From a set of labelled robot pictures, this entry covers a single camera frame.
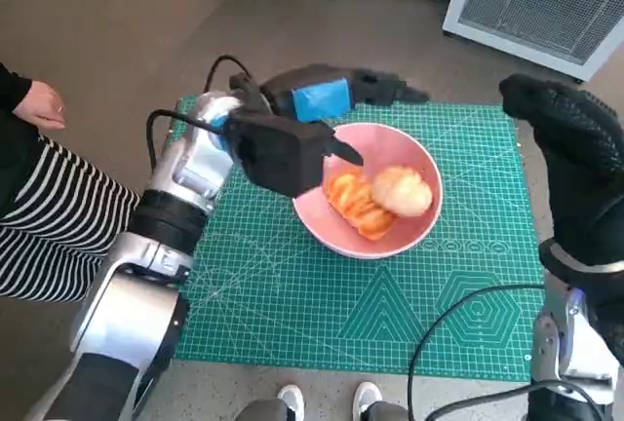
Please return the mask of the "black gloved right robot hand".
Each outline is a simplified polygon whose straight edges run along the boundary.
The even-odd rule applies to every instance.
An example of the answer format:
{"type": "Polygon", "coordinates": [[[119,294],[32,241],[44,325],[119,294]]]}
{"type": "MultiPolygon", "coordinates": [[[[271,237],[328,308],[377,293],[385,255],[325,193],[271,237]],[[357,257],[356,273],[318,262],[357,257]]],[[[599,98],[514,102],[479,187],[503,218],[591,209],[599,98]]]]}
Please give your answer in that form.
{"type": "Polygon", "coordinates": [[[547,165],[555,241],[592,266],[623,259],[623,128],[592,94],[513,74],[503,111],[528,122],[547,165]]]}

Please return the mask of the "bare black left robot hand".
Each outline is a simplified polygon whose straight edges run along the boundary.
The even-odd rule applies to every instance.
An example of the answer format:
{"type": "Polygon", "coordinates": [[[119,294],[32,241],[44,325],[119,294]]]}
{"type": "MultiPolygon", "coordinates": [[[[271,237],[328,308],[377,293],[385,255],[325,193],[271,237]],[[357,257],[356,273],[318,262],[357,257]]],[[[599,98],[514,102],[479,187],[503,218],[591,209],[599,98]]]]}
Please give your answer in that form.
{"type": "Polygon", "coordinates": [[[389,107],[430,99],[395,73],[323,63],[281,73],[260,90],[274,114],[303,123],[339,118],[360,103],[389,107]]]}

